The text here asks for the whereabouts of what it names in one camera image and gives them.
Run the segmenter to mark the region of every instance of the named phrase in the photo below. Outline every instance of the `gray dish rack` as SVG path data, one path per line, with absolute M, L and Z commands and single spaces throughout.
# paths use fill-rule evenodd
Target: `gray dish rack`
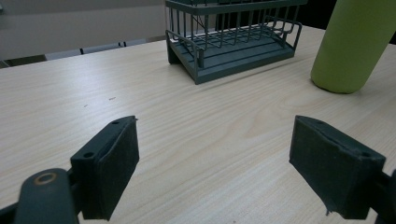
M 169 63 L 195 84 L 294 56 L 307 0 L 166 0 Z M 296 32 L 292 44 L 288 35 Z

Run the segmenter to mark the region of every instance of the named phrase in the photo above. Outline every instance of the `wooden table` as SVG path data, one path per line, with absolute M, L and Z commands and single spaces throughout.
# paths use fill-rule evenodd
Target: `wooden table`
M 305 27 L 294 58 L 199 86 L 167 62 L 163 41 L 1 69 L 0 206 L 28 176 L 69 169 L 111 120 L 136 115 L 141 161 L 110 223 L 374 223 L 374 211 L 326 217 L 289 164 L 290 139 L 295 115 L 322 119 L 385 155 L 390 175 L 396 47 L 361 91 L 333 94 L 309 79 L 323 34 Z

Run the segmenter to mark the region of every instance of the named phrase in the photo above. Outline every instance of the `screw hole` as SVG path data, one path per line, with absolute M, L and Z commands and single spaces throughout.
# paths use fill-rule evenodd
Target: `screw hole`
M 90 157 L 92 157 L 93 156 L 93 152 L 87 152 L 87 153 L 85 153 L 84 154 L 84 158 L 90 158 Z
M 363 153 L 361 153 L 361 155 L 363 156 L 363 157 L 370 157 L 371 155 L 369 154 L 369 153 L 367 153 L 367 152 L 363 152 Z

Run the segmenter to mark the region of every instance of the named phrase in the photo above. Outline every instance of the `green bottle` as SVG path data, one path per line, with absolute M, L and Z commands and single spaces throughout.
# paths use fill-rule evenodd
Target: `green bottle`
M 352 93 L 364 86 L 396 31 L 396 0 L 338 0 L 317 58 L 312 81 Z

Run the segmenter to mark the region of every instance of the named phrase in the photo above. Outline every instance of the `rack base tray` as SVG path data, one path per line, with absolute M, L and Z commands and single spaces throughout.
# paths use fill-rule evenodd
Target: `rack base tray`
M 197 39 L 194 42 L 202 46 L 205 42 L 200 41 Z M 288 43 L 282 44 L 282 40 L 276 37 L 239 41 L 221 48 L 209 45 L 204 53 L 204 66 L 195 69 L 194 58 L 182 41 L 168 40 L 167 45 L 169 63 L 182 63 L 195 84 L 292 58 L 295 52 Z

